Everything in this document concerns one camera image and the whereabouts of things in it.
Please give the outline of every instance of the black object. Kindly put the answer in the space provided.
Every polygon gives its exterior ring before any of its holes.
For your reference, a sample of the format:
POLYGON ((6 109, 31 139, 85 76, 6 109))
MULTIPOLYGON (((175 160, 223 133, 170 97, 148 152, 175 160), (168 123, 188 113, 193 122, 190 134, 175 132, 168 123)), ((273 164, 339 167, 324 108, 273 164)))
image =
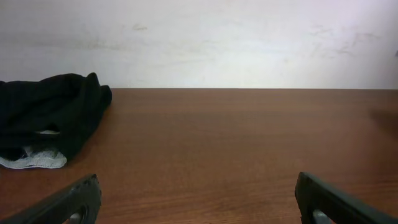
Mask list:
POLYGON ((109 86, 100 86, 95 73, 0 81, 0 156, 14 161, 30 146, 56 149, 69 161, 94 133, 111 100, 109 86))
POLYGON ((95 174, 76 181, 0 224, 94 224, 101 206, 101 190, 95 174))
POLYGON ((398 220, 377 211, 306 172, 298 175, 295 197, 303 224, 393 224, 398 220))

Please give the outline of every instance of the cloth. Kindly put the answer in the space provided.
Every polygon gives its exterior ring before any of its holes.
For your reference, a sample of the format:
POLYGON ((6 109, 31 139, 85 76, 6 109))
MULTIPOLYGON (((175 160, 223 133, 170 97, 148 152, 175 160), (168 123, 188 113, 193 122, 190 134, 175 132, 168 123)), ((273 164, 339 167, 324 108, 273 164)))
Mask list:
POLYGON ((49 161, 73 159, 111 100, 111 90, 100 86, 95 73, 0 82, 0 164, 15 169, 63 166, 49 161))

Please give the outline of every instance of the brown wooden surface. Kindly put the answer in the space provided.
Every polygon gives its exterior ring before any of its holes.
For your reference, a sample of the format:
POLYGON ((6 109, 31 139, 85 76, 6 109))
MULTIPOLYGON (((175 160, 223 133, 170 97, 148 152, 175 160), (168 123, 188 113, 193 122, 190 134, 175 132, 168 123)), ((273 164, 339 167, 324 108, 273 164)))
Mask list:
POLYGON ((398 91, 113 90, 62 169, 0 169, 0 219, 84 176, 97 223, 300 223, 309 171, 398 216, 398 91))

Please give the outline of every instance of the wall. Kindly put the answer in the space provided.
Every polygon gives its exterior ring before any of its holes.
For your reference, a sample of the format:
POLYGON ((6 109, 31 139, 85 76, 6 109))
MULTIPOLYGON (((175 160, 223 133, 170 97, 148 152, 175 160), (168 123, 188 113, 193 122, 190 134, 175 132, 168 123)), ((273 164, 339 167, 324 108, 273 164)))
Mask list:
POLYGON ((0 80, 398 88, 396 0, 1 0, 0 80))

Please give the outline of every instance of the black cloth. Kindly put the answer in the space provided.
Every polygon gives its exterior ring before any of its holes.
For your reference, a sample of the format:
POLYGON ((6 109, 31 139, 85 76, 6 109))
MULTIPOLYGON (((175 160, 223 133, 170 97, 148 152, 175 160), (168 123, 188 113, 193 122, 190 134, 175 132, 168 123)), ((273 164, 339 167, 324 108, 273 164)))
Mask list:
POLYGON ((111 101, 109 86, 100 86, 95 73, 0 82, 0 156, 16 160, 24 146, 54 147, 69 161, 94 133, 111 101), (46 130, 58 134, 40 134, 46 130))

